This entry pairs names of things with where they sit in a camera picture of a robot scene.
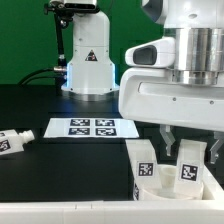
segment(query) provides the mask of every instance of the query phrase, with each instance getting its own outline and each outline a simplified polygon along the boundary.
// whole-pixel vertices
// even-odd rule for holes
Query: green wall
[[[140,8],[141,0],[99,0],[111,21],[110,58],[117,65],[117,80],[127,70],[128,48],[158,39],[162,27],[154,24]],[[4,1],[0,13],[0,84],[15,84],[37,69],[57,63],[53,14],[43,14],[48,0]],[[67,59],[72,56],[72,26],[64,30]]]

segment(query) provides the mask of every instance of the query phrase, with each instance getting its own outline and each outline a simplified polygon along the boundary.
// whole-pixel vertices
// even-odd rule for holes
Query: black tabletop
[[[0,130],[32,130],[35,141],[24,152],[0,157],[0,202],[132,200],[133,176],[125,139],[44,139],[50,118],[121,118],[118,99],[83,102],[57,96],[54,86],[0,85]],[[135,122],[141,139],[149,139],[159,163],[166,156],[159,126]],[[178,139],[213,143],[212,133],[176,128]],[[208,167],[224,183],[223,158]]]

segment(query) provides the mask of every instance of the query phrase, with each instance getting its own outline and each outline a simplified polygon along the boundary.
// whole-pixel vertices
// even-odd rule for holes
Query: fiducial marker sheet
[[[125,119],[51,118],[44,138],[138,138],[135,123]]]

